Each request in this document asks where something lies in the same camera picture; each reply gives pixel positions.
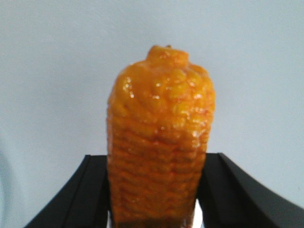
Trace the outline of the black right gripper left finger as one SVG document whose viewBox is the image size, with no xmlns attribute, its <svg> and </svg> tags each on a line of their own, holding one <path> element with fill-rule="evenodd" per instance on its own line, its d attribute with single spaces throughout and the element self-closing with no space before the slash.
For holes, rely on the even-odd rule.
<svg viewBox="0 0 304 228">
<path fill-rule="evenodd" d="M 110 216 L 107 157 L 86 155 L 55 197 L 28 228 L 105 228 Z"/>
</svg>

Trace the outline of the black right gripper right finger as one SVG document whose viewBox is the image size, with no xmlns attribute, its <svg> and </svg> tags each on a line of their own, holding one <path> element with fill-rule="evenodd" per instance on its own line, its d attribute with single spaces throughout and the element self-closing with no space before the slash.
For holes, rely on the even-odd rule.
<svg viewBox="0 0 304 228">
<path fill-rule="evenodd" d="M 302 228 L 304 210 L 271 191 L 223 153 L 208 153 L 198 187 L 206 228 Z"/>
</svg>

